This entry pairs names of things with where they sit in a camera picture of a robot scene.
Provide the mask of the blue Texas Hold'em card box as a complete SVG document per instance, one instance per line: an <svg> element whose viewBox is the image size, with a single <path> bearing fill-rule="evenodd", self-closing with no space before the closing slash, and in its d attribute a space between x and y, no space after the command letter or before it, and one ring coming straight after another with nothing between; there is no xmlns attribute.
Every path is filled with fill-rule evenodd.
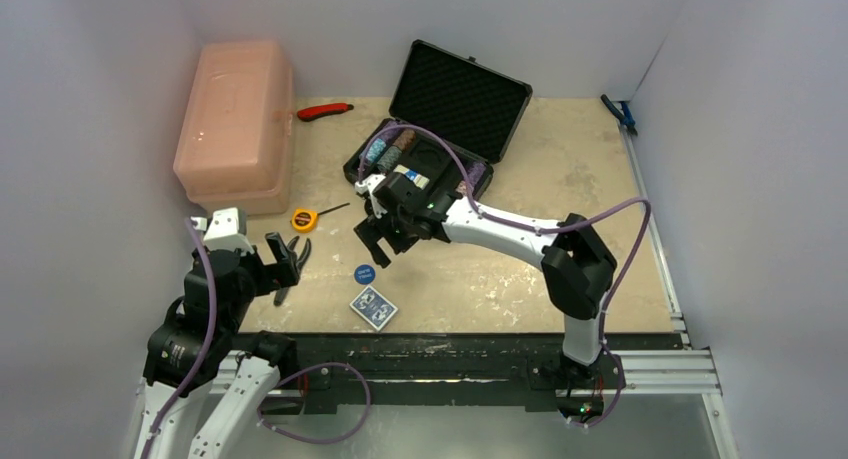
<svg viewBox="0 0 848 459"><path fill-rule="evenodd" d="M404 177L409 179L416 187L422 190L424 190L430 182L430 179L427 176L415 170L409 169L404 165L397 165L394 171L402 174Z"/></svg>

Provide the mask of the purple black poker chip roll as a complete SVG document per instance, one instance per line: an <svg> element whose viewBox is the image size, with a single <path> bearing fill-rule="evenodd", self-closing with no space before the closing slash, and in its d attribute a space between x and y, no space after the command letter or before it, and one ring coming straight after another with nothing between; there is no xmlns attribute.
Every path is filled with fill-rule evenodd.
<svg viewBox="0 0 848 459"><path fill-rule="evenodd" d="M483 178L486 173L487 166L482 162L474 162L467 169L467 181L466 184L472 186L473 188L477 188L478 183Z"/></svg>

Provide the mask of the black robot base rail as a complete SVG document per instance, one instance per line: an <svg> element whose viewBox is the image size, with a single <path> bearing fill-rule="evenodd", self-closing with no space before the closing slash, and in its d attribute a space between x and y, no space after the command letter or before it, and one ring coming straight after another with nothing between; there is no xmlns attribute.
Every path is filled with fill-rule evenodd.
<svg viewBox="0 0 848 459"><path fill-rule="evenodd" d="M561 367L559 333L292 333L295 359L284 373L327 363L350 364L350 372L323 368L274 391L268 414L334 414L342 405L510 406L527 412L591 414L602 407L592 387L617 384L611 359L595 379L569 379Z"/></svg>

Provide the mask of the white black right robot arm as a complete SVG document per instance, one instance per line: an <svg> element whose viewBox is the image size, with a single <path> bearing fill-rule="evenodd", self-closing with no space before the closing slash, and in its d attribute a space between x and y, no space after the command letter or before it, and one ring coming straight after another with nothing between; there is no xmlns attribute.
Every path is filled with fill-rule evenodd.
<svg viewBox="0 0 848 459"><path fill-rule="evenodd" d="M372 174L354 190L366 211L355 232L381 267L391 262L381 241L401 254L420 240L438 240L479 246L539 270L550 302L564 316L564 378L584 386L599 375L602 304L617 261L585 217L557 221L507 213L455 190L428 194L397 172Z"/></svg>

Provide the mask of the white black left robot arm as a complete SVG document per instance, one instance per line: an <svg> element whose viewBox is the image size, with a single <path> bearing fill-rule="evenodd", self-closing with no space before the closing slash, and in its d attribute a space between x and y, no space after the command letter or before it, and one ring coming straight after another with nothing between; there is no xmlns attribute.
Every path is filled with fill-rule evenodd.
<svg viewBox="0 0 848 459"><path fill-rule="evenodd" d="M187 226L195 249L184 293L147 343L137 458L231 457L267 393L289 386L298 374L295 341L257 333L241 348L217 406L206 420L200 418L250 304L296 285L299 274L294 251L277 233L265 236L274 262L262 262L247 238L241 209L219 209L208 218L188 220Z"/></svg>

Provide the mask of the blue small blind button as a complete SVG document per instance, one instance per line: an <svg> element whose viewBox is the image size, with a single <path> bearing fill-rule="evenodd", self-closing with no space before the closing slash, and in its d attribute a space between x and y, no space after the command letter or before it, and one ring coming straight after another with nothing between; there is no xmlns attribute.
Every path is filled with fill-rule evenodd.
<svg viewBox="0 0 848 459"><path fill-rule="evenodd" d="M369 264L362 264L354 270L354 280L361 285L369 285L374 282L376 270Z"/></svg>

